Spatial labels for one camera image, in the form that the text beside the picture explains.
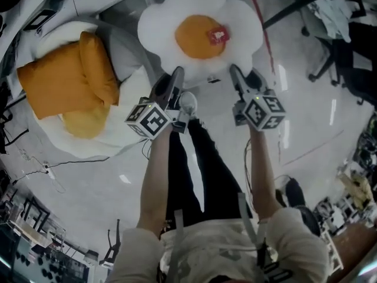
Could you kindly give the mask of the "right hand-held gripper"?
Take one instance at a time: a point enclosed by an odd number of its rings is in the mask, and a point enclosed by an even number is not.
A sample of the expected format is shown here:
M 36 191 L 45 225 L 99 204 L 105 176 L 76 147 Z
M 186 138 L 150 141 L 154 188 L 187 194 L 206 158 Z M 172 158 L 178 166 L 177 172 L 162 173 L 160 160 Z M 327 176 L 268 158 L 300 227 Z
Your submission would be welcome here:
M 230 66 L 229 73 L 241 98 L 232 109 L 236 126 L 249 124 L 257 131 L 278 127 L 286 111 L 273 91 L 266 93 L 268 86 L 263 76 L 258 71 L 244 75 L 235 64 Z

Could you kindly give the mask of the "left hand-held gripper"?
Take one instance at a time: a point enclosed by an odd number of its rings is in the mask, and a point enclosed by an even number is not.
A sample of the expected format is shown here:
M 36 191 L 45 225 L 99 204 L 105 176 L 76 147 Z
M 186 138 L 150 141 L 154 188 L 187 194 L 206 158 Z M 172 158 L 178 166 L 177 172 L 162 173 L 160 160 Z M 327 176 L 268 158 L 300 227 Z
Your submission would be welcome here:
M 125 123 L 139 136 L 154 140 L 168 125 L 185 133 L 189 115 L 177 104 L 184 82 L 184 69 L 177 67 L 172 75 L 163 74 L 127 116 Z

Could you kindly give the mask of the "small orange pillow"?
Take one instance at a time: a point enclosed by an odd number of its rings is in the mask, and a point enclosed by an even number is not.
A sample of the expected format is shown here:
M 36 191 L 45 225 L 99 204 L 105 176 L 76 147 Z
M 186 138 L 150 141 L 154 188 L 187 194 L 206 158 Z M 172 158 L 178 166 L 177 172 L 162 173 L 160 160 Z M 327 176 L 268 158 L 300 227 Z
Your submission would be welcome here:
M 91 90 L 104 104 L 117 106 L 120 95 L 118 83 L 101 39 L 83 31 L 79 46 L 82 67 Z

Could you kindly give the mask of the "large orange pillow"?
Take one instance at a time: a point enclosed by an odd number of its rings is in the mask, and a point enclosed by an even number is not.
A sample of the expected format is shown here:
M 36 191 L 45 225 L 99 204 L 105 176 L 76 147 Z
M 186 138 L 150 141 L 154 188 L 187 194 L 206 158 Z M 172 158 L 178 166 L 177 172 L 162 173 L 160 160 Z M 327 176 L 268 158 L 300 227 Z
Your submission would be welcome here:
M 78 42 L 63 45 L 16 71 L 28 102 L 40 120 L 89 110 L 102 103 L 84 74 Z

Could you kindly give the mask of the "person's left forearm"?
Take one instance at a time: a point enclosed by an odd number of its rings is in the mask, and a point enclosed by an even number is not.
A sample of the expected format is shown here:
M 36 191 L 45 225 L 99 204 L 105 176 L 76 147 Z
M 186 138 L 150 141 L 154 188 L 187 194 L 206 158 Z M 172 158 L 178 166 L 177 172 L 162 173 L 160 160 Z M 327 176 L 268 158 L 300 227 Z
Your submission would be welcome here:
M 137 227 L 159 237 L 166 221 L 168 199 L 168 158 L 172 126 L 168 125 L 152 142 L 141 189 Z

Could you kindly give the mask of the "person's right forearm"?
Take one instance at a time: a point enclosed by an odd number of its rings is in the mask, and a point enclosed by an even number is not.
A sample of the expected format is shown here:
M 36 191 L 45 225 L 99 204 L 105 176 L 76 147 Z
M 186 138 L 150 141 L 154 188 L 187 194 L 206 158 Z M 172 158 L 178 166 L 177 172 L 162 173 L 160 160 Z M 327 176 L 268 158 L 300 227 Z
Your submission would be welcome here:
M 273 170 L 264 133 L 250 127 L 250 145 L 253 206 L 262 221 L 271 218 L 282 205 L 276 199 Z

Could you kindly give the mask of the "person's right shoe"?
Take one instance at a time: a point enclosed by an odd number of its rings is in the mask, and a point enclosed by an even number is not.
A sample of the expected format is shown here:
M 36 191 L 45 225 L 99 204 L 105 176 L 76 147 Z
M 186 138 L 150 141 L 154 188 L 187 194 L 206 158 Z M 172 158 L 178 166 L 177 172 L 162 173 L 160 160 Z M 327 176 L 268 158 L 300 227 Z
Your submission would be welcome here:
M 180 110 L 188 115 L 190 119 L 196 118 L 197 99 L 193 93 L 189 91 L 183 92 L 179 98 L 179 105 Z

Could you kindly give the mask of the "white round floor sofa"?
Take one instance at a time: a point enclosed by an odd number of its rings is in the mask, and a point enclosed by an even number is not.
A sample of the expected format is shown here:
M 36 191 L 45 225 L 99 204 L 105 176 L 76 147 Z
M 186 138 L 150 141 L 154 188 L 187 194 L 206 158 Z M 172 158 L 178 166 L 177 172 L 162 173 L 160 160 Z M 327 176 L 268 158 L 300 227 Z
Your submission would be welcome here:
M 40 58 L 52 50 L 78 41 L 83 31 L 94 32 L 102 40 L 114 74 L 120 82 L 120 101 L 110 108 L 104 130 L 93 139 L 80 139 L 64 127 L 62 116 L 47 117 L 36 122 L 58 149 L 79 159 L 115 156 L 123 148 L 140 141 L 125 120 L 140 97 L 146 97 L 156 80 L 144 48 L 124 29 L 92 18 L 66 22 L 44 35 L 34 49 Z

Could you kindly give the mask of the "person's right leg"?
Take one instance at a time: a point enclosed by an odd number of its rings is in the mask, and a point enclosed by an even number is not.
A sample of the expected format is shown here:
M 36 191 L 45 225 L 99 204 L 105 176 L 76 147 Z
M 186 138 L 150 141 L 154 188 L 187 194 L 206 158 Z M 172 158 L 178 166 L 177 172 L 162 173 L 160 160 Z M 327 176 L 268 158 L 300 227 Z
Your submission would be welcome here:
M 240 219 L 237 180 L 221 158 L 215 142 L 199 119 L 189 121 L 204 192 L 204 219 Z

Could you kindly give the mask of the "person's leg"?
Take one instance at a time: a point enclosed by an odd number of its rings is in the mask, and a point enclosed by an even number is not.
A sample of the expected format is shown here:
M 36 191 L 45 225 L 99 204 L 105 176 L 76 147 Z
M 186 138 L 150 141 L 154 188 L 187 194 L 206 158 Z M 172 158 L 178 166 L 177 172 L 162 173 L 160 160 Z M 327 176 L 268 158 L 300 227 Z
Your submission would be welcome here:
M 199 119 L 189 121 L 204 192 L 204 219 L 240 219 L 237 180 L 221 158 L 215 142 Z
M 165 231 L 176 229 L 174 212 L 183 211 L 184 226 L 204 220 L 187 163 L 186 151 L 177 132 L 171 132 L 168 155 L 168 199 Z

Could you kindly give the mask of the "yellow round seat pad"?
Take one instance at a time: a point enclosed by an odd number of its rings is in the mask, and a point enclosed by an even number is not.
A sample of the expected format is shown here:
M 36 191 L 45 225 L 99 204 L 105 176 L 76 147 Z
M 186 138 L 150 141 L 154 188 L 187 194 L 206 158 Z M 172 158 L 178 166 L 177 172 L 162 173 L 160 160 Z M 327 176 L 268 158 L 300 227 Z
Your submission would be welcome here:
M 71 135 L 93 139 L 103 130 L 110 111 L 109 105 L 99 105 L 90 110 L 70 111 L 62 114 L 64 126 Z

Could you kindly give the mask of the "person's left leg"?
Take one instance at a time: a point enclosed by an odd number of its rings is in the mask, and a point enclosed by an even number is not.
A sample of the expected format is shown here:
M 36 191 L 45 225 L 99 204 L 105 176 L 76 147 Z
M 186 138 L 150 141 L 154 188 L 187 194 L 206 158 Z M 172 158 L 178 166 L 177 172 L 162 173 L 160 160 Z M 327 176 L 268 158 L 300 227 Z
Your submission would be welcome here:
M 184 226 L 204 220 L 187 163 L 186 151 L 177 132 L 171 132 L 168 155 L 168 199 L 165 231 L 176 229 L 174 212 L 183 211 Z

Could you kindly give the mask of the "black office chair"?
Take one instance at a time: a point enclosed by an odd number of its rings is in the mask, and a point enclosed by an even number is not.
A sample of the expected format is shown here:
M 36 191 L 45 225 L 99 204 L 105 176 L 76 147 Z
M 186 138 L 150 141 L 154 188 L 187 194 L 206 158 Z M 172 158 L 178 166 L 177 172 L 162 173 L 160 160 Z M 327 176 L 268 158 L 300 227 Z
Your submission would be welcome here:
M 314 83 L 334 66 L 336 78 L 331 85 L 341 85 L 359 99 L 358 105 L 368 102 L 377 110 L 377 27 L 351 22 L 349 36 L 350 42 L 316 38 L 329 56 L 318 73 L 309 74 L 308 79 Z

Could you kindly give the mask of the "white power strip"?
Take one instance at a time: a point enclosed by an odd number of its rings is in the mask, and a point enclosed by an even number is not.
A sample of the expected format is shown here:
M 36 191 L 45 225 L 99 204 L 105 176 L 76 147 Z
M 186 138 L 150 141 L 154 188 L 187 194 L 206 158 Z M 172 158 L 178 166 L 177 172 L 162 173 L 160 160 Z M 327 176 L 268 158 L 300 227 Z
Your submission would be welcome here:
M 45 173 L 52 179 L 52 180 L 55 180 L 56 179 L 56 176 L 54 174 L 54 172 L 52 171 L 50 165 L 48 163 L 44 163 L 43 164 L 43 167 L 44 167 L 44 170 L 45 170 Z

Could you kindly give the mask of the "person's cream shirt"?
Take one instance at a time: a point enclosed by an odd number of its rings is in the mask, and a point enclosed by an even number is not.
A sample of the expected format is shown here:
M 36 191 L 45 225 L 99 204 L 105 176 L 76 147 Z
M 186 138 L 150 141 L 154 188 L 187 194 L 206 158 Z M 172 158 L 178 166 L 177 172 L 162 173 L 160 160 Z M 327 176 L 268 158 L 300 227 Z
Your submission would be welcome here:
M 243 221 L 225 219 L 185 227 L 179 244 L 175 231 L 158 238 L 146 229 L 127 229 L 107 283 L 156 283 L 157 270 L 169 269 L 173 250 L 178 252 L 178 283 L 210 283 L 218 276 L 255 283 L 326 283 L 327 247 L 297 209 L 279 209 L 264 224 L 266 242 L 278 260 L 263 276 Z

